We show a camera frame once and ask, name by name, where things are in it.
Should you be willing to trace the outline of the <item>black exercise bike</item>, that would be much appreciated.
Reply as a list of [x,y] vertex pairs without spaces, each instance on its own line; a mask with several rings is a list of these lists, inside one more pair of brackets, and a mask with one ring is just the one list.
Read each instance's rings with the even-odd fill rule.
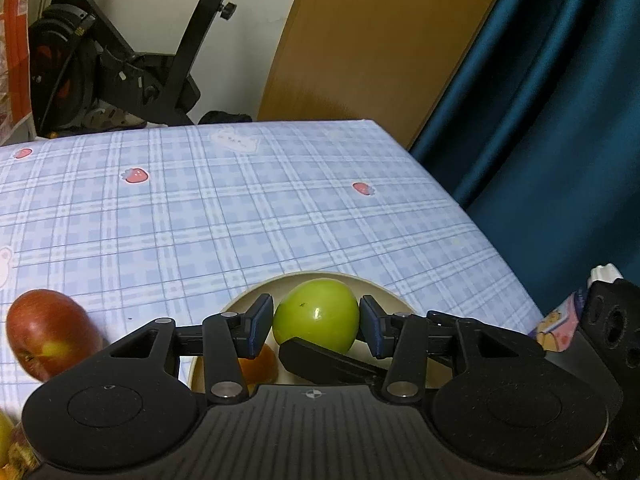
[[51,0],[28,29],[30,102],[45,139],[147,124],[191,125],[201,97],[191,70],[228,0],[198,0],[174,53],[134,50],[94,0]]

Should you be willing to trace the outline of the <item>dark blue curtain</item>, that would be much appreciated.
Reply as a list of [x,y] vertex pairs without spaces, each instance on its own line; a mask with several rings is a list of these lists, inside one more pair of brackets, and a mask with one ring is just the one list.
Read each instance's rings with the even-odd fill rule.
[[542,312],[639,277],[639,0],[497,0],[411,148]]

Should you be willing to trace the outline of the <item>brown wooden door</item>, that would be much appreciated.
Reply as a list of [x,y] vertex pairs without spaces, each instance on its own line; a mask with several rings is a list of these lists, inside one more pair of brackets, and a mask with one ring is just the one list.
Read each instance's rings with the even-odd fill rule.
[[372,119],[410,148],[496,0],[294,0],[258,119]]

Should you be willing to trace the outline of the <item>pink blue cartoon cup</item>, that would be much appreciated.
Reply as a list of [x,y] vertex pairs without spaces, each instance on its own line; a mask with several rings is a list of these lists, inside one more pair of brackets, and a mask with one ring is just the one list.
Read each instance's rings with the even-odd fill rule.
[[586,287],[572,292],[559,307],[553,309],[537,324],[529,336],[536,339],[546,351],[555,353],[565,351],[576,333],[589,287],[596,281],[613,283],[622,277],[623,274],[613,263],[595,266],[590,271]]

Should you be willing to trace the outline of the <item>black device at right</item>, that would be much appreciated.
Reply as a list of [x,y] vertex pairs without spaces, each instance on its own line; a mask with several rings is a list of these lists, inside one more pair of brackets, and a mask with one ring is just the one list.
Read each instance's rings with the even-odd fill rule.
[[610,424],[593,466],[608,479],[639,477],[639,287],[618,278],[588,290],[579,331],[615,385]]

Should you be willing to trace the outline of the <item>yellow-green small apple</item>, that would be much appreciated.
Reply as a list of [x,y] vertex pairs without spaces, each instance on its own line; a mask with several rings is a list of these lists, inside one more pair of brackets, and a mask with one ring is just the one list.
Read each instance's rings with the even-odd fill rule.
[[0,467],[8,462],[13,429],[13,420],[4,411],[0,411]]

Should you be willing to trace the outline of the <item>blue plaid tablecloth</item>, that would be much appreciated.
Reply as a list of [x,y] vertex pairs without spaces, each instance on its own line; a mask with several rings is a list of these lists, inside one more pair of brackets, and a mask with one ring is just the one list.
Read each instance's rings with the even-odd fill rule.
[[[156,128],[1,151],[1,303],[46,288],[108,340],[198,324],[311,273],[391,309],[525,332],[539,311],[480,228],[373,122]],[[364,391],[266,387],[139,479],[481,479]]]

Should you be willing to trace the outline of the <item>plant print wall hanging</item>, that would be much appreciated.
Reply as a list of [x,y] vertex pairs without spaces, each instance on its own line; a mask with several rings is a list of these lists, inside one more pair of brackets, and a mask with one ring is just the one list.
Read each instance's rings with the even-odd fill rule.
[[28,7],[29,0],[1,0],[1,144],[32,114]]

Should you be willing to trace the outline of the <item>red apple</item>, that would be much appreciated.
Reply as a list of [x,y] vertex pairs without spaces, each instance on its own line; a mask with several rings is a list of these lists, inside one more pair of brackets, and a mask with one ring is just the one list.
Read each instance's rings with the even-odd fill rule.
[[90,358],[104,345],[85,309],[50,289],[30,290],[13,301],[6,336],[23,370],[40,382]]

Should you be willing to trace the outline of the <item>orange kumquat on plate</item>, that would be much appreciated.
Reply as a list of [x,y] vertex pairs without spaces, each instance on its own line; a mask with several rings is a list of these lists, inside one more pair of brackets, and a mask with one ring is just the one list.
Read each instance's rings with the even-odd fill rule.
[[273,384],[278,379],[278,358],[268,344],[262,346],[255,359],[239,359],[239,364],[249,393],[259,385]]

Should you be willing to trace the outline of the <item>bright green apple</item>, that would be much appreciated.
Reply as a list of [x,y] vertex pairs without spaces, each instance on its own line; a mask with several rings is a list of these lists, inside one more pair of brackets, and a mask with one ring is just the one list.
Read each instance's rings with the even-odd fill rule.
[[277,344],[300,338],[345,354],[359,330],[359,306],[352,290],[333,278],[315,278],[294,287],[274,312]]

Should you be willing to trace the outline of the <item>beige round plate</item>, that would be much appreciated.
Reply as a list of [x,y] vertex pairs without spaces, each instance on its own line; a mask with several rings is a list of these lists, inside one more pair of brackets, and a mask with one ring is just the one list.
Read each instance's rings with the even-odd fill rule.
[[[371,295],[375,298],[382,309],[388,314],[394,313],[411,313],[418,314],[417,310],[410,307],[405,300],[399,298],[393,294],[390,290],[378,286],[372,282],[358,278],[358,276],[347,275],[343,273],[334,272],[295,272],[290,274],[283,274],[265,281],[262,284],[256,285],[246,292],[243,292],[240,296],[230,301],[225,307],[224,312],[233,311],[238,313],[245,312],[261,294],[269,294],[273,299],[273,311],[276,312],[278,305],[292,289],[296,286],[306,283],[312,280],[334,280],[344,283],[350,288],[356,299],[360,299],[363,295]],[[272,330],[270,330],[265,344],[272,349],[275,354],[278,354],[279,345],[274,340]],[[355,341],[352,348],[349,349],[347,355],[351,358],[366,362],[368,364],[383,367],[386,370],[390,368],[391,358],[384,360],[377,360],[369,351],[369,348],[365,342]],[[278,385],[310,385],[308,380],[295,376],[288,372],[281,364],[279,358],[278,362],[278,377],[274,381]],[[426,388],[440,388],[449,382],[452,378],[452,371],[449,366],[439,364],[431,358],[427,359],[426,370]],[[186,381],[188,386],[194,391],[204,392],[204,362],[203,359],[198,356],[192,358],[188,380]]]

